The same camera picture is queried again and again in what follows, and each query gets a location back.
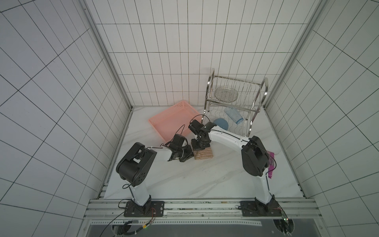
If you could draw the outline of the brown striped square dishcloth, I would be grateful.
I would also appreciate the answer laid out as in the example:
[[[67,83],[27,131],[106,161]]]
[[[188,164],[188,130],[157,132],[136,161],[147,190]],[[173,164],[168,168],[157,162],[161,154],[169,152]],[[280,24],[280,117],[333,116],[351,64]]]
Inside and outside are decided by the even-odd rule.
[[[214,157],[211,147],[204,150],[193,151],[195,160],[206,160]]]

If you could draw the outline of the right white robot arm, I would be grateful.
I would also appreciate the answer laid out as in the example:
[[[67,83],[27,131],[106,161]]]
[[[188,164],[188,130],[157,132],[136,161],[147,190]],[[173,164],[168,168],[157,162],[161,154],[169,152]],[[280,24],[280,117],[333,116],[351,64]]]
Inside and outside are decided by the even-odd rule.
[[[195,135],[191,140],[196,151],[210,147],[211,142],[220,143],[227,148],[240,152],[244,170],[253,176],[254,200],[241,201],[237,209],[245,217],[278,217],[287,221],[288,217],[275,196],[271,194],[268,183],[270,153],[267,152],[260,138],[239,136],[222,129],[215,123],[206,125],[192,120],[189,129]]]

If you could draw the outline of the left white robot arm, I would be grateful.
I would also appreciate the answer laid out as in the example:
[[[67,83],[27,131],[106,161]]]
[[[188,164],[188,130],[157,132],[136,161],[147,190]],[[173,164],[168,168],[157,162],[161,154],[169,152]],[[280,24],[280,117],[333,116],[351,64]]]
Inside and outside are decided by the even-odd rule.
[[[124,217],[162,217],[164,201],[152,200],[145,179],[156,158],[164,161],[185,162],[193,157],[193,151],[186,137],[175,134],[173,139],[159,147],[147,147],[136,142],[116,166],[120,178],[127,182],[123,189],[129,189],[132,198],[124,208]]]

